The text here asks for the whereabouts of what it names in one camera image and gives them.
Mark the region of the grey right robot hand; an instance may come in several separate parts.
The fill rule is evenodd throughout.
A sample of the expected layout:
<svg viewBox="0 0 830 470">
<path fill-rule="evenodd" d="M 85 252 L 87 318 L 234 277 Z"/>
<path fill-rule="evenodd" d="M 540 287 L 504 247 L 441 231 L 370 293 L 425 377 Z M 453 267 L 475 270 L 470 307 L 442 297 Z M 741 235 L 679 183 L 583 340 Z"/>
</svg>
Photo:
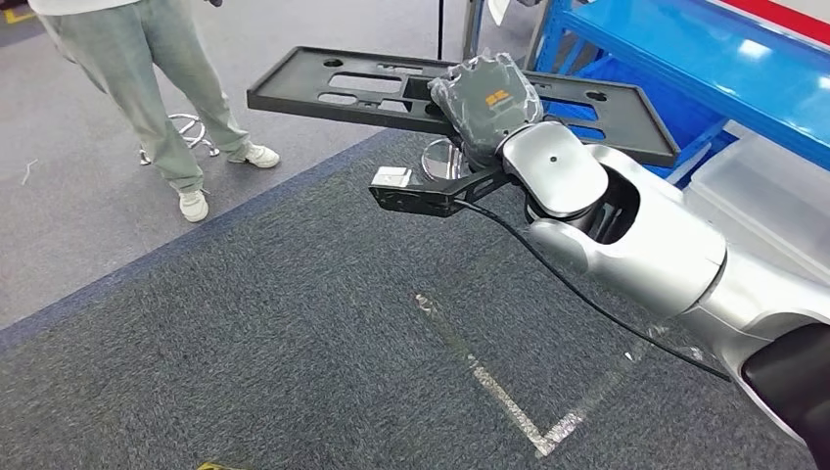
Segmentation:
<svg viewBox="0 0 830 470">
<path fill-rule="evenodd" d="M 510 54 L 482 54 L 432 79 L 433 102 L 459 134 L 462 153 L 480 170 L 497 164 L 505 139 L 542 120 L 543 107 L 534 86 Z"/>
</svg>

